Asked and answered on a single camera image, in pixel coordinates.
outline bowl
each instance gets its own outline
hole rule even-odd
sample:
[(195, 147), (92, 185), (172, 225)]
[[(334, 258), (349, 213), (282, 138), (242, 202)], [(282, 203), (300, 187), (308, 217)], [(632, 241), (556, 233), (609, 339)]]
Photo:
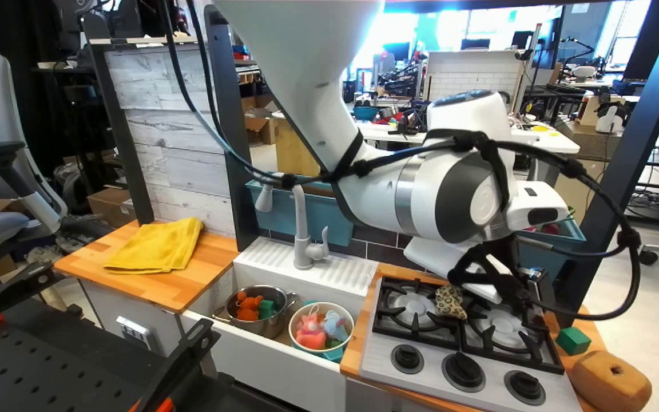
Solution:
[[(273, 300), (276, 313), (271, 318), (260, 320), (240, 320), (236, 318), (238, 313), (238, 293), (245, 292), (249, 298), (263, 296), (264, 299)], [(225, 307), (218, 308), (213, 314), (212, 318), (215, 320), (225, 321), (236, 328), (249, 331), (251, 333), (261, 335), (268, 339), (277, 337), (286, 327), (286, 320), (288, 319), (289, 308), (296, 303), (298, 295), (293, 292), (284, 292), (278, 287), (257, 284), (255, 286), (244, 287), (241, 290), (233, 293), (228, 300), (225, 301)], [(218, 318), (217, 313), (224, 310), (228, 314), (228, 320)]]
[(373, 120), (378, 114), (378, 108), (359, 105), (352, 110), (357, 120)]
[[(298, 324), (299, 321), (301, 321), (302, 315), (309, 315), (309, 311), (313, 310), (313, 308), (316, 306), (319, 307), (319, 313), (326, 313), (329, 310), (334, 310), (337, 311), (337, 313), (341, 316), (341, 318), (345, 318), (347, 320), (347, 323), (345, 324), (347, 339), (345, 339), (345, 341), (339, 344), (338, 346), (332, 347), (331, 349), (316, 350), (316, 349), (309, 349), (308, 347), (301, 346), (296, 341), (295, 338), (296, 324)], [(353, 329), (355, 329), (355, 320), (352, 318), (352, 315), (350, 315), (350, 312), (348, 312), (345, 308), (341, 307), (340, 305), (330, 302), (305, 302), (304, 307), (297, 310), (291, 317), (291, 320), (288, 322), (288, 336), (291, 337), (291, 346), (295, 347), (296, 349), (303, 350), (308, 354), (317, 355), (320, 358), (325, 358), (329, 361), (336, 363), (340, 363), (340, 360), (342, 360), (342, 355), (345, 354), (345, 347), (352, 338)]]

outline wheel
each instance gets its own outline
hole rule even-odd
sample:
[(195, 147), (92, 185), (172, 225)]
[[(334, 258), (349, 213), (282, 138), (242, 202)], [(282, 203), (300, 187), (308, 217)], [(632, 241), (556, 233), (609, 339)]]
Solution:
[(646, 264), (646, 266), (651, 266), (657, 262), (657, 253), (654, 251), (643, 250), (640, 252), (640, 263)]

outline pink toy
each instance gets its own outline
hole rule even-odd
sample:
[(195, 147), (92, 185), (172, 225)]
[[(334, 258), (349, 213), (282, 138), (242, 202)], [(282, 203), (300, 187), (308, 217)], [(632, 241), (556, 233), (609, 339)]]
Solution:
[(319, 327), (317, 313), (309, 312), (308, 316), (302, 315), (301, 321), (296, 324), (296, 343), (303, 347), (314, 350), (324, 349), (324, 341), (327, 334)]

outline faucet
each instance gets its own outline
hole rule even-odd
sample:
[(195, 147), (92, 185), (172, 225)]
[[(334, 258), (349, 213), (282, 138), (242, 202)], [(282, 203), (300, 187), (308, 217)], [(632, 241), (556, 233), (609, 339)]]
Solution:
[[(264, 188), (256, 199), (256, 210), (263, 213), (271, 211), (273, 206), (274, 186), (264, 183)], [(312, 243), (309, 238), (307, 225), (307, 203), (304, 199), (304, 189), (301, 185), (291, 188), (293, 193), (293, 204), (296, 209), (296, 234), (293, 237), (293, 266), (301, 271), (314, 267), (314, 261), (322, 260), (330, 255), (330, 247), (327, 245), (327, 227), (322, 229), (322, 244)]]

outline yellow towel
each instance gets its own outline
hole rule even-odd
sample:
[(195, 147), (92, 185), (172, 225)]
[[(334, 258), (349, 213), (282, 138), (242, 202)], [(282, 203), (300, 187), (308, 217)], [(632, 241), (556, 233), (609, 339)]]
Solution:
[(143, 224), (103, 264), (112, 274), (165, 274), (184, 269), (190, 261), (202, 230), (196, 218), (165, 224)]

